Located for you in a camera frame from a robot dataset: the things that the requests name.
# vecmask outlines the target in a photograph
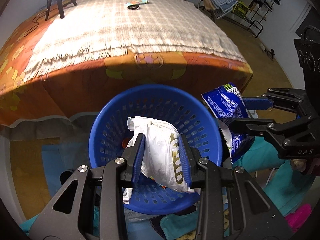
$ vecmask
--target plastic bag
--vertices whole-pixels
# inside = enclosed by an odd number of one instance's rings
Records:
[[[152,177],[160,185],[178,192],[194,193],[183,177],[178,137],[176,128],[168,122],[147,117],[136,116],[128,118],[128,128],[134,131],[128,146],[132,146],[139,133],[146,137],[145,152],[141,165],[141,172],[146,177]],[[130,191],[124,194],[128,198]]]

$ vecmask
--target yellow floor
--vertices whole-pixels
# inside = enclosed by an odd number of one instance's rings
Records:
[[[223,19],[217,25],[238,46],[253,70],[253,78],[243,96],[255,97],[268,88],[290,88],[290,82],[277,62],[272,62],[260,49],[259,39],[251,37],[246,30]],[[280,110],[259,111],[259,117],[272,118],[277,122],[294,119],[294,114]],[[58,144],[59,139],[12,141],[10,143],[11,168],[14,185],[22,210],[27,219],[35,216],[50,200],[41,159],[41,146]]]

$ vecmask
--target blue fabric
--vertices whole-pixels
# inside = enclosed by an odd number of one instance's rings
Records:
[[[197,227],[198,216],[198,210],[183,216],[170,214],[161,219],[160,227],[167,240],[174,240],[195,230]]]
[[[29,231],[33,223],[36,221],[37,217],[39,215],[34,216],[33,218],[30,218],[29,220],[21,223],[19,227],[23,230],[23,232],[26,233],[27,236],[29,236]],[[99,208],[94,207],[94,215],[93,215],[93,235],[99,236]]]
[[[27,236],[29,235],[30,228],[31,228],[32,224],[36,221],[37,217],[38,217],[38,215],[34,216],[33,218],[30,218],[29,220],[27,220],[19,225],[19,227],[22,229],[23,232],[26,233]]]
[[[51,197],[61,187],[61,173],[66,170],[76,170],[81,165],[90,167],[87,143],[43,145],[41,155],[44,175]]]
[[[248,172],[279,168],[264,192],[283,216],[302,202],[316,177],[293,171],[290,160],[280,160],[277,150],[262,137],[256,137],[251,148],[232,166],[242,166]]]

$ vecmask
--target clothes rack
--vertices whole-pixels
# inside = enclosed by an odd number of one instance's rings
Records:
[[[239,15],[234,14],[234,15],[238,16],[239,18],[241,18],[242,20],[245,20],[247,23],[249,23],[249,27],[241,24],[240,22],[238,22],[238,21],[236,21],[236,20],[234,20],[234,19],[230,19],[230,18],[228,18],[228,17],[224,17],[224,19],[226,19],[226,20],[228,20],[228,21],[230,21],[230,22],[232,22],[232,23],[236,23],[237,25],[239,25],[239,26],[241,26],[241,27],[244,27],[244,28],[247,29],[248,31],[252,32],[253,34],[254,34],[254,32],[251,30],[251,27],[253,26],[253,27],[257,28],[257,29],[259,30],[259,32],[258,32],[257,35],[255,35],[255,37],[258,38],[258,36],[259,36],[259,35],[261,34],[261,32],[263,31],[262,21],[263,21],[263,20],[264,20],[264,21],[267,20],[267,19],[266,19],[266,16],[267,16],[268,12],[270,12],[270,11],[272,12],[272,7],[273,7],[274,3],[275,3],[275,1],[272,1],[272,2],[271,2],[270,8],[268,8],[266,5],[263,5],[263,6],[265,6],[265,7],[267,8],[267,11],[266,11],[263,15],[260,14],[260,12],[259,12],[259,10],[261,9],[261,7],[259,7],[259,8],[256,9],[256,10],[252,10],[252,11],[254,12],[254,14],[253,14],[253,16],[252,16],[250,19],[249,19],[247,16],[245,16],[245,17],[242,18],[242,17],[240,17]],[[261,19],[260,19],[260,20],[254,20],[253,18],[254,18],[256,15],[259,16]]]

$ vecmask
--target small object on bed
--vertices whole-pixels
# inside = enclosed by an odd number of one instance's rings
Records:
[[[139,5],[139,4],[146,4],[148,3],[148,0],[139,0],[139,1],[131,1],[129,3],[126,3],[125,6],[132,6],[132,5]]]

